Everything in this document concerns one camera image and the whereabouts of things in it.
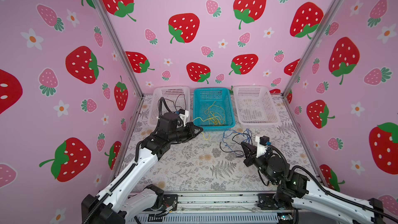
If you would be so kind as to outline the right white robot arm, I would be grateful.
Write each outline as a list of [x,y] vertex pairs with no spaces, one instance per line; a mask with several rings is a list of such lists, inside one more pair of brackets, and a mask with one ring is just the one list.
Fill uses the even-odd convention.
[[300,209],[328,217],[341,224],[383,224],[385,219],[397,223],[397,218],[383,210],[375,198],[356,199],[323,186],[301,166],[290,167],[281,151],[271,145],[266,136],[256,146],[241,142],[244,164],[255,166],[265,185],[276,185],[273,196],[260,197],[262,210]]

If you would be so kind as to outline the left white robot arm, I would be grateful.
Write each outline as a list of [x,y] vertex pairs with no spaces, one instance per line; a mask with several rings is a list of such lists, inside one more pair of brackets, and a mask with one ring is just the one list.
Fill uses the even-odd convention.
[[146,209],[163,209],[161,217],[172,207],[163,205],[164,191],[151,184],[131,197],[141,178],[170,150],[197,137],[203,128],[189,122],[189,110],[171,111],[165,98],[158,101],[158,123],[155,130],[136,145],[135,157],[128,166],[96,196],[87,195],[81,204],[84,224],[124,224],[138,219]]

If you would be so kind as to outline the teal plastic basket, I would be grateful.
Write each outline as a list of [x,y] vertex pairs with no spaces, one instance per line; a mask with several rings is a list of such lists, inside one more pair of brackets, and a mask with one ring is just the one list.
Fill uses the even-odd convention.
[[235,127],[230,90],[196,89],[193,94],[193,123],[204,131],[225,131]]

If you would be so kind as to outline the left white plastic basket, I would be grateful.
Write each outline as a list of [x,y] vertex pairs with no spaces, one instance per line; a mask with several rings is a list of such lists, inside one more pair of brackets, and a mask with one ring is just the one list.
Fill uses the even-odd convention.
[[190,103],[190,89],[186,86],[170,86],[156,88],[152,95],[150,111],[148,115],[148,124],[151,127],[156,127],[159,116],[158,101],[163,97],[166,104],[172,112],[176,112],[181,108],[190,112],[192,115]]

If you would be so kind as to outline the white plastic basket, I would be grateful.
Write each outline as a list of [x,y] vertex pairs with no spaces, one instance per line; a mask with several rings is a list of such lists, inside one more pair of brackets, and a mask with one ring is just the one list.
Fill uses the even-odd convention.
[[176,112],[181,108],[190,112],[192,115],[190,103],[190,89],[186,86],[170,86],[156,88],[152,95],[150,111],[148,115],[148,124],[151,127],[156,127],[159,116],[158,101],[163,97],[166,104],[172,112]]
[[236,86],[233,95],[240,124],[256,128],[280,124],[279,113],[269,88]]

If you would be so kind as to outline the right white plastic basket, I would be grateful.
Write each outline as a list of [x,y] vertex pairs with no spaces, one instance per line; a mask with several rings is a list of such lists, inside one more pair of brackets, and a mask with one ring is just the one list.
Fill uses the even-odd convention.
[[269,88],[236,86],[233,95],[240,124],[256,128],[280,124],[279,113]]

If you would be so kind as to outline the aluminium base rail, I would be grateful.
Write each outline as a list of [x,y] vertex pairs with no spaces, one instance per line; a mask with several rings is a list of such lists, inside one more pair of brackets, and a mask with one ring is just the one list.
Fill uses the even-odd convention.
[[133,192],[121,209],[99,209],[91,224],[334,224],[310,211],[278,207],[270,192]]

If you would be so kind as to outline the left aluminium corner post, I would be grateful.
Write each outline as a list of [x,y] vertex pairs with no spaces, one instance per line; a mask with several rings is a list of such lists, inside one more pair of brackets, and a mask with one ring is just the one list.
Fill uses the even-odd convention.
[[134,0],[92,0],[96,10],[102,20],[105,29],[110,37],[110,40],[116,50],[117,55],[121,61],[121,64],[127,73],[127,76],[133,85],[139,98],[143,98],[144,94],[138,84],[138,81],[134,75],[134,69],[132,68],[129,59],[123,49],[120,38],[118,36],[115,27],[112,24],[111,16],[118,18],[131,18],[131,14],[134,12],[135,2]]

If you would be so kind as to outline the aluminium corner post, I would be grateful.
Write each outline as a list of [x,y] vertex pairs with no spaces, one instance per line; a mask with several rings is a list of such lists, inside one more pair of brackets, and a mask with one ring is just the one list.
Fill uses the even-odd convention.
[[121,61],[121,64],[127,73],[127,76],[133,85],[139,98],[143,98],[144,94],[138,84],[138,81],[134,75],[134,69],[132,68],[129,59],[123,49],[120,38],[118,36],[115,27],[112,24],[111,16],[118,18],[131,18],[131,14],[134,12],[135,2],[134,0],[92,0],[96,10],[102,20],[105,29],[110,37],[110,40],[116,50],[117,55]]
[[333,20],[335,15],[338,13],[339,8],[341,7],[341,5],[343,3],[344,3],[344,0],[332,0],[331,1],[329,8],[326,11],[326,13],[324,14],[324,18],[322,19],[322,21],[320,23],[320,26],[317,28],[314,36],[312,37],[312,40],[309,42],[308,46],[306,47],[306,49],[300,59],[300,62],[298,63],[298,65],[293,73],[293,76],[289,80],[285,91],[282,93],[284,100],[287,99],[288,93],[290,92],[290,90],[292,90],[295,82],[297,81],[301,72],[305,68],[306,63],[308,62],[308,60],[311,58],[312,54],[316,50],[318,42],[323,38],[326,28],[329,26],[329,23]]

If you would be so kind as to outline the right aluminium corner post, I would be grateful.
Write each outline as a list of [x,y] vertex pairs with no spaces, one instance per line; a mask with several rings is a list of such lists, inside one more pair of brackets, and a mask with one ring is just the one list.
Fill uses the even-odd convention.
[[308,46],[306,47],[306,49],[300,59],[300,62],[298,63],[298,65],[293,73],[293,76],[289,80],[285,91],[282,93],[284,100],[287,99],[288,93],[290,92],[290,90],[292,90],[295,82],[297,81],[301,72],[305,68],[306,63],[308,62],[308,60],[311,58],[312,54],[316,50],[318,42],[323,38],[326,28],[329,26],[329,23],[333,20],[335,15],[338,13],[339,8],[341,7],[341,5],[343,3],[344,3],[344,0],[332,0],[331,1],[329,8],[326,11],[326,13],[324,14],[324,18],[322,19],[322,21],[320,23],[320,26],[317,28],[314,36],[312,37],[312,40],[309,42]]

